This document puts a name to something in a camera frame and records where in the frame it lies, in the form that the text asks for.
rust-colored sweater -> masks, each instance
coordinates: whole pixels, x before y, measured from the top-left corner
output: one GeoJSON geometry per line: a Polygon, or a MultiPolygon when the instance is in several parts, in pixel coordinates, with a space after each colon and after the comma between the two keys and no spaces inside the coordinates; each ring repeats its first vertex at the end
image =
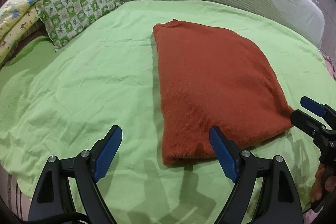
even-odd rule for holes
{"type": "Polygon", "coordinates": [[[288,106],[262,51],[237,33],[173,20],[153,28],[157,45],[165,165],[214,157],[218,125],[240,148],[289,129],[288,106]]]}

yellow blanket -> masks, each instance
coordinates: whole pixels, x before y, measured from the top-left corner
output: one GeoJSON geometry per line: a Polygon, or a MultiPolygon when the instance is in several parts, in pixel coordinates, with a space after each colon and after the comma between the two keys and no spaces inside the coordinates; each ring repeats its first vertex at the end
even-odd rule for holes
{"type": "Polygon", "coordinates": [[[20,37],[39,19],[38,0],[8,0],[0,8],[0,68],[6,55],[20,37]]]}

ribbed hem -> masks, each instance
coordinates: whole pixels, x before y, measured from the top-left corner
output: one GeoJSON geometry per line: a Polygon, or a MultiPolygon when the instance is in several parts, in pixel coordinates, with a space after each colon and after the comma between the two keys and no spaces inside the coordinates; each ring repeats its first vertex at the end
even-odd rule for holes
{"type": "Polygon", "coordinates": [[[182,23],[182,21],[178,21],[176,19],[171,20],[170,22],[164,23],[164,24],[156,24],[165,28],[173,28],[177,27],[182,23]]]}

hand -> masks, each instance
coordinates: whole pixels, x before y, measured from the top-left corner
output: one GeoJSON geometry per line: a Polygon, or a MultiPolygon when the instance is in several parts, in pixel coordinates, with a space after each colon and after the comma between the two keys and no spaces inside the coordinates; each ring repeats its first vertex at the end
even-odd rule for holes
{"type": "MultiPolygon", "coordinates": [[[[310,202],[311,203],[317,200],[320,200],[320,198],[322,197],[322,178],[323,178],[324,173],[325,173],[325,167],[322,163],[320,163],[319,168],[315,174],[316,180],[310,191],[310,202]]],[[[335,186],[336,186],[336,176],[332,175],[325,182],[325,189],[328,192],[332,192],[334,191],[335,186]]]]}

black cable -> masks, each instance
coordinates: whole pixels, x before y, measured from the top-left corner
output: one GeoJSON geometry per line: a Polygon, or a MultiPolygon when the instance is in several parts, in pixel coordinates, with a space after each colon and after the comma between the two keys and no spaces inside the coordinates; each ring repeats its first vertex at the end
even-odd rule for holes
{"type": "Polygon", "coordinates": [[[62,213],[60,215],[47,217],[41,220],[34,220],[34,221],[22,221],[22,224],[63,224],[65,222],[69,221],[84,221],[88,224],[91,224],[89,218],[82,214],[77,212],[70,212],[70,213],[62,213]]]}

